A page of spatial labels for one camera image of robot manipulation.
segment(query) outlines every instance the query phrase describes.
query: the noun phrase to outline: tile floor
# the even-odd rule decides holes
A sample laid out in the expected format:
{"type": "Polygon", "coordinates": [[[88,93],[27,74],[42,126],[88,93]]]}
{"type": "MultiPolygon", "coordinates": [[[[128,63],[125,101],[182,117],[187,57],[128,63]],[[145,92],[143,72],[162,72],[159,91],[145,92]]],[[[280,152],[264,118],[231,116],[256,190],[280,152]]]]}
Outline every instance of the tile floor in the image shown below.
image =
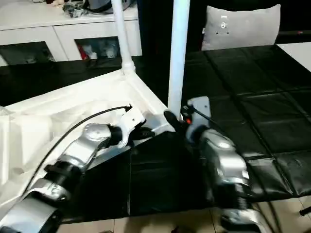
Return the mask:
{"type": "MultiPolygon", "coordinates": [[[[272,222],[267,203],[260,203],[264,214],[272,222]]],[[[311,233],[311,214],[300,216],[299,210],[311,206],[311,196],[299,199],[273,201],[284,233],[311,233]]],[[[216,208],[121,218],[62,225],[58,233],[170,233],[175,226],[184,226],[196,233],[221,233],[219,210],[216,208]]]]}

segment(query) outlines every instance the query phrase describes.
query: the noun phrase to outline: white pillow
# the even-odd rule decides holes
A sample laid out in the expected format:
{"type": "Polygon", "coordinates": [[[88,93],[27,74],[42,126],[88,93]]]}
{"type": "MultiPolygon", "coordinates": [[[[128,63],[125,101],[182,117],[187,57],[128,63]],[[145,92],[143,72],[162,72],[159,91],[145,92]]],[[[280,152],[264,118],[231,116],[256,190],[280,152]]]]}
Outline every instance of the white pillow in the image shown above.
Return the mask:
{"type": "Polygon", "coordinates": [[[280,4],[254,11],[207,7],[202,50],[272,45],[280,25],[280,4]]]}

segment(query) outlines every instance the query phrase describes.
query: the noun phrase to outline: cable wire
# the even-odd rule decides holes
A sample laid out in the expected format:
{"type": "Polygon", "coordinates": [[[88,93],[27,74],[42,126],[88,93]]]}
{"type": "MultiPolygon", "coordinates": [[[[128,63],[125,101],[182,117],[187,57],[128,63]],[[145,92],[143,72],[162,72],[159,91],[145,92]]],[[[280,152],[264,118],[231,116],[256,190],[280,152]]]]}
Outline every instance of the cable wire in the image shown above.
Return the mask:
{"type": "MultiPolygon", "coordinates": [[[[220,131],[222,131],[226,137],[229,138],[227,132],[213,119],[211,119],[210,117],[206,116],[204,113],[200,112],[199,110],[197,110],[195,107],[193,106],[189,106],[190,109],[192,109],[194,112],[196,112],[197,114],[199,114],[200,116],[202,116],[203,118],[207,119],[208,121],[212,122],[220,131]]],[[[262,191],[264,192],[264,194],[267,196],[268,193],[267,193],[267,190],[265,189],[261,179],[259,178],[259,175],[257,172],[255,172],[255,170],[253,169],[253,167],[249,164],[249,162],[246,160],[245,156],[242,154],[242,153],[239,153],[240,156],[245,160],[246,164],[248,165],[248,167],[252,170],[253,174],[256,176],[257,180],[258,180],[258,183],[262,189],[262,191]]],[[[277,216],[277,213],[276,213],[276,210],[273,206],[273,204],[270,202],[270,201],[267,201],[268,205],[269,205],[269,208],[270,208],[270,211],[272,213],[272,216],[273,216],[273,219],[274,219],[274,222],[276,224],[276,227],[279,231],[279,233],[283,233],[283,230],[281,228],[281,224],[279,222],[279,218],[277,216]]],[[[261,208],[259,207],[259,211],[261,212],[261,214],[263,215],[265,221],[267,222],[267,225],[269,226],[270,230],[272,231],[272,233],[275,233],[271,223],[268,221],[267,217],[263,214],[261,208]]]]}
{"type": "Polygon", "coordinates": [[[110,109],[107,109],[107,110],[104,110],[104,111],[101,111],[101,112],[98,112],[98,113],[95,113],[93,115],[90,115],[88,116],[87,118],[81,120],[80,122],[78,122],[77,124],[75,124],[74,126],[72,126],[66,133],[64,133],[63,136],[61,136],[61,138],[52,146],[52,148],[48,151],[48,153],[44,156],[44,158],[41,160],[40,164],[38,165],[38,167],[36,168],[35,172],[33,173],[32,177],[30,178],[26,188],[24,189],[24,192],[22,194],[22,197],[27,193],[30,185],[32,184],[32,182],[34,181],[36,175],[38,174],[39,170],[41,169],[42,165],[44,164],[44,162],[46,161],[46,159],[48,158],[48,156],[53,152],[53,150],[64,140],[65,137],[68,136],[68,134],[70,134],[74,129],[76,129],[78,126],[82,125],[83,123],[85,123],[86,121],[94,118],[94,117],[97,117],[101,114],[104,114],[104,113],[108,113],[108,112],[111,112],[111,111],[115,111],[115,110],[118,110],[118,109],[128,109],[128,108],[131,108],[129,106],[121,106],[121,107],[115,107],[115,108],[110,108],[110,109]]]}

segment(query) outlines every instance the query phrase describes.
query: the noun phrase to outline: black tabletop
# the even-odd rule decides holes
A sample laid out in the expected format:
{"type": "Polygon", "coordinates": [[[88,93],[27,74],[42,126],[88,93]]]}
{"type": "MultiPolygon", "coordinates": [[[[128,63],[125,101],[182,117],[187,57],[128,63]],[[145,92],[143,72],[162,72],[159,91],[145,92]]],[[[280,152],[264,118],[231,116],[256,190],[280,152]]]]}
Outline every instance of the black tabletop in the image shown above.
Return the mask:
{"type": "MultiPolygon", "coordinates": [[[[166,104],[169,59],[136,57],[134,62],[137,74],[166,104]]],[[[111,72],[120,64],[117,59],[2,67],[0,105],[111,72]]],[[[253,201],[311,194],[308,70],[277,46],[190,53],[183,102],[197,96],[210,98],[212,118],[252,167],[253,201]]],[[[202,179],[206,172],[181,138],[163,133],[88,171],[68,209],[67,221],[211,206],[210,189],[202,179]]]]}

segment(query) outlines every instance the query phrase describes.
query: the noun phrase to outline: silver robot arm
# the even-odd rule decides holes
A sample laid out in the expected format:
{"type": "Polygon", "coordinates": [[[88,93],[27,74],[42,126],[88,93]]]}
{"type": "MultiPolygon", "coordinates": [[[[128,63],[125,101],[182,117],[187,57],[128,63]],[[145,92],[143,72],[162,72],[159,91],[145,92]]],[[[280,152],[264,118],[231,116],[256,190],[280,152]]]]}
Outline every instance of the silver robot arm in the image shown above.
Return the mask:
{"type": "Polygon", "coordinates": [[[208,97],[189,100],[182,109],[183,121],[169,111],[164,116],[178,134],[198,148],[206,183],[212,189],[215,205],[222,211],[221,226],[225,231],[266,233],[260,212],[247,201],[250,186],[245,160],[229,138],[209,125],[208,97]]]}
{"type": "Polygon", "coordinates": [[[45,167],[47,174],[0,221],[0,233],[56,232],[63,217],[60,210],[70,200],[97,151],[112,145],[125,147],[129,134],[144,121],[141,112],[131,108],[117,125],[86,125],[55,164],[45,167]]]}

